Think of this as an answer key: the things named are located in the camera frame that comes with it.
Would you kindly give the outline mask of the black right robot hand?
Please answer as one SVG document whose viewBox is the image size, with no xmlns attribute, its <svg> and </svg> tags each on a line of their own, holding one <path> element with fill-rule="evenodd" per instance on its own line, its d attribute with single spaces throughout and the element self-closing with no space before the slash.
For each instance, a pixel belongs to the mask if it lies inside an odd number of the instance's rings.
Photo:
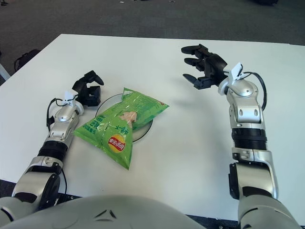
<svg viewBox="0 0 305 229">
<path fill-rule="evenodd" d="M 227 77 L 224 74 L 227 63 L 218 54 L 209 52 L 207 47 L 201 44 L 186 46 L 181 48 L 181 52 L 194 55 L 195 58 L 185 58 L 184 62 L 204 73 L 204 76 L 199 78 L 186 73 L 183 75 L 196 89 L 206 89 L 213 85 L 219 86 Z"/>
</svg>

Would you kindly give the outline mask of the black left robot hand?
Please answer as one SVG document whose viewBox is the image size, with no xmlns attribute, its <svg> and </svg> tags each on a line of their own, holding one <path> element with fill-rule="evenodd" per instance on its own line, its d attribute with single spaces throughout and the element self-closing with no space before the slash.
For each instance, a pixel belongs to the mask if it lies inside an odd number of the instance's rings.
<svg viewBox="0 0 305 229">
<path fill-rule="evenodd" d="M 91 70 L 82 78 L 77 80 L 72 89 L 78 93 L 77 101 L 82 105 L 88 107 L 98 106 L 101 102 L 101 88 L 100 86 L 87 87 L 88 83 L 96 82 L 99 85 L 104 85 L 103 80 Z"/>
</svg>

